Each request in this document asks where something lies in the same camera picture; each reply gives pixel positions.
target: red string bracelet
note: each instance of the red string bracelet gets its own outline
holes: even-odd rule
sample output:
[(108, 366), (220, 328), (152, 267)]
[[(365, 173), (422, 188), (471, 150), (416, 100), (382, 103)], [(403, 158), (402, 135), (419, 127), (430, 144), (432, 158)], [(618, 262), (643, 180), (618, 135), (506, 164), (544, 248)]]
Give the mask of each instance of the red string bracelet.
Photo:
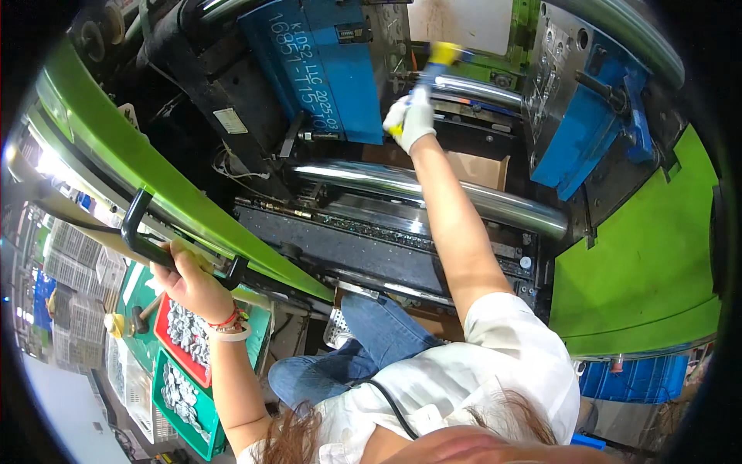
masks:
[(207, 324), (209, 324), (209, 327), (223, 327), (223, 326), (225, 326), (227, 324), (232, 323), (234, 321), (234, 318), (237, 317), (237, 302), (236, 301), (233, 301), (233, 303), (234, 303), (234, 311), (232, 311), (232, 315), (229, 316), (229, 319), (227, 319), (226, 321), (222, 322), (221, 324), (209, 324), (207, 322)]

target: woman's right hand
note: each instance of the woman's right hand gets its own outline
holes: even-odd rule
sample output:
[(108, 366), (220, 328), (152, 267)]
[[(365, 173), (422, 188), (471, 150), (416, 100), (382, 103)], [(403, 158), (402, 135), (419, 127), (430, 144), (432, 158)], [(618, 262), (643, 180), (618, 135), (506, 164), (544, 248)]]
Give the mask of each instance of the woman's right hand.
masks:
[(229, 291), (211, 275), (211, 264), (186, 248), (179, 238), (162, 247), (173, 256), (178, 272), (150, 263), (152, 275), (170, 298), (201, 316), (209, 324), (221, 324), (234, 312)]
[(433, 107), (425, 93), (421, 96), (407, 95), (389, 108), (389, 113), (384, 118), (384, 130), (388, 132), (402, 124), (402, 133), (394, 134), (393, 137), (399, 146), (410, 154), (415, 142), (423, 136), (436, 135), (436, 130), (433, 129), (433, 115)]

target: white shirt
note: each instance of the white shirt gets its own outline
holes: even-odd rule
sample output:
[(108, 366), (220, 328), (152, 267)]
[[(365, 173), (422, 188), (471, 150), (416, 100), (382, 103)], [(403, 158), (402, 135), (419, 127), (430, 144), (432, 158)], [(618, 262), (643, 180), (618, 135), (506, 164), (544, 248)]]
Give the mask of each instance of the white shirt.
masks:
[[(570, 442), (580, 409), (580, 389), (567, 349), (526, 303), (509, 293), (475, 301), (464, 323), (465, 343), (430, 348), (380, 370), (381, 383), (419, 436), (452, 425), (473, 424), (473, 406), (505, 438), (520, 439), (503, 416), (503, 389), (526, 396), (549, 421), (556, 440)], [(316, 406), (322, 415), (319, 464), (357, 464), (376, 425), (408, 438), (389, 403), (372, 385), (362, 384)], [(237, 458), (252, 464), (257, 442)]]

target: bracelet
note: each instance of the bracelet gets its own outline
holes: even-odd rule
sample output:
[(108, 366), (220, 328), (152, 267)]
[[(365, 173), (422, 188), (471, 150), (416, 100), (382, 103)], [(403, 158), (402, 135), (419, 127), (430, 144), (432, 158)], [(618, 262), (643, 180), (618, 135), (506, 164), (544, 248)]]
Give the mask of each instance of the bracelet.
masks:
[(222, 326), (225, 326), (227, 324), (230, 324), (231, 322), (234, 321), (234, 318), (237, 317), (237, 312), (239, 310), (237, 308), (237, 302), (235, 300), (232, 300), (232, 303), (234, 304), (234, 309), (232, 310), (232, 315), (229, 316), (229, 319), (227, 319), (226, 321), (222, 322), (221, 324), (209, 324), (207, 322), (207, 324), (209, 324), (209, 327), (222, 327)]
[[(235, 327), (242, 327), (242, 332), (237, 333), (226, 333), (222, 332), (222, 330), (231, 330)], [(209, 327), (206, 329), (206, 332), (209, 335), (209, 340), (217, 341), (217, 342), (241, 342), (242, 340), (247, 340), (248, 337), (252, 334), (252, 328), (250, 327), (250, 324), (247, 323), (247, 321), (240, 321), (239, 325), (235, 324), (232, 327), (229, 328), (214, 328)]]

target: red plastic crate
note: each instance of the red plastic crate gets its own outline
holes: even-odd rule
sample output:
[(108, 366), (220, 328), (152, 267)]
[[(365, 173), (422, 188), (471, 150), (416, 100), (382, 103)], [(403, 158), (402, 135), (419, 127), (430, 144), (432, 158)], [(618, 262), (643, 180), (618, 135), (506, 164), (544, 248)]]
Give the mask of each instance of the red plastic crate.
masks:
[(162, 296), (160, 308), (157, 310), (157, 318), (154, 321), (154, 335), (162, 342), (162, 345), (170, 353), (177, 363), (185, 369), (191, 378), (204, 388), (211, 386), (211, 370), (206, 373), (206, 368), (195, 362), (191, 355), (186, 353), (179, 345), (173, 343), (168, 335), (168, 312), (170, 311), (170, 297), (167, 293)]

